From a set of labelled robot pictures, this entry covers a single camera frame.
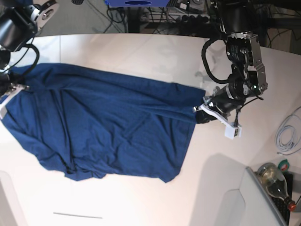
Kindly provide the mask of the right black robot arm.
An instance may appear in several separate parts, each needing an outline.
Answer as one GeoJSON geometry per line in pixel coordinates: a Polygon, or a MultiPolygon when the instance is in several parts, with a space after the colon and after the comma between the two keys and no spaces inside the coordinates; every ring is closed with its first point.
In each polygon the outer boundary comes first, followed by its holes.
{"type": "Polygon", "coordinates": [[[0,95],[16,90],[23,76],[37,65],[40,53],[29,40],[33,40],[59,9],[56,0],[2,0],[0,2],[0,95]],[[20,76],[9,66],[11,53],[22,48],[36,53],[33,64],[20,76]]]}

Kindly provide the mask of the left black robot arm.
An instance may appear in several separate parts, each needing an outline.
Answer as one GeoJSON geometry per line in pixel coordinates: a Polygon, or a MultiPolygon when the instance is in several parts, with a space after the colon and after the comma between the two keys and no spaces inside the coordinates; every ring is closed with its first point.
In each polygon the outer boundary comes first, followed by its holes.
{"type": "Polygon", "coordinates": [[[209,78],[223,88],[203,98],[205,110],[197,109],[200,123],[227,119],[232,111],[240,113],[248,98],[260,99],[267,90],[265,66],[262,62],[259,37],[255,30],[259,20],[249,0],[212,0],[208,9],[210,19],[217,29],[218,37],[210,38],[202,47],[201,56],[209,78]],[[216,78],[206,58],[207,49],[217,40],[226,47],[232,72],[227,79],[216,78]]]}

